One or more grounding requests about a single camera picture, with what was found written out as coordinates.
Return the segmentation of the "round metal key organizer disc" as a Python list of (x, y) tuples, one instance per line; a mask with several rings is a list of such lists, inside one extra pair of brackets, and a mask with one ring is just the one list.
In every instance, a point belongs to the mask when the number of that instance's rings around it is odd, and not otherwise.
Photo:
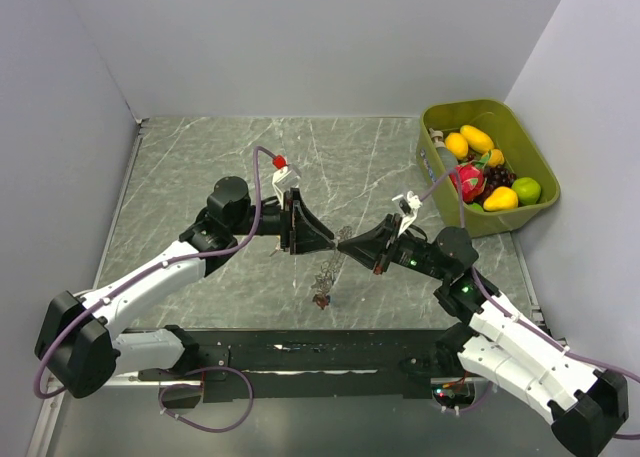
[(313, 296), (316, 293), (323, 293), (331, 296), (332, 288), (340, 275), (346, 259), (346, 255), (338, 250), (338, 244), (342, 241), (348, 240), (352, 236), (353, 228), (351, 226), (344, 226), (338, 231), (336, 245), (331, 256), (322, 262), (319, 272), (314, 277), (314, 283), (311, 285)]

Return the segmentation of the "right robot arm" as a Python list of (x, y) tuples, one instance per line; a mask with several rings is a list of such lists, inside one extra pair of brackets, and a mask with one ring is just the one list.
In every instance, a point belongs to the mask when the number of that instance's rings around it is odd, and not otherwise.
[(623, 373), (573, 355), (519, 312), (476, 271), (466, 229), (446, 227), (428, 241), (403, 230), (399, 215), (387, 215), (338, 249), (376, 275), (396, 264), (440, 281), (434, 295), (459, 322), (436, 353), (439, 368), (483, 377), (527, 404), (572, 455), (600, 455), (626, 422)]

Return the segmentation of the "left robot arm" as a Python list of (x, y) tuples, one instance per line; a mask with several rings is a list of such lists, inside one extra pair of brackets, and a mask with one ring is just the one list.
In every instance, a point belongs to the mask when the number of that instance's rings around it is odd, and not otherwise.
[(150, 262), (82, 297), (65, 291), (49, 304), (35, 354), (75, 398), (100, 389), (111, 377), (148, 369), (177, 379), (191, 376), (199, 345), (185, 330), (167, 325), (128, 332), (145, 310), (204, 279), (238, 251), (239, 237), (276, 236), (281, 250), (302, 255), (335, 247), (334, 234), (292, 187), (252, 198), (246, 181), (220, 179), (195, 222)]

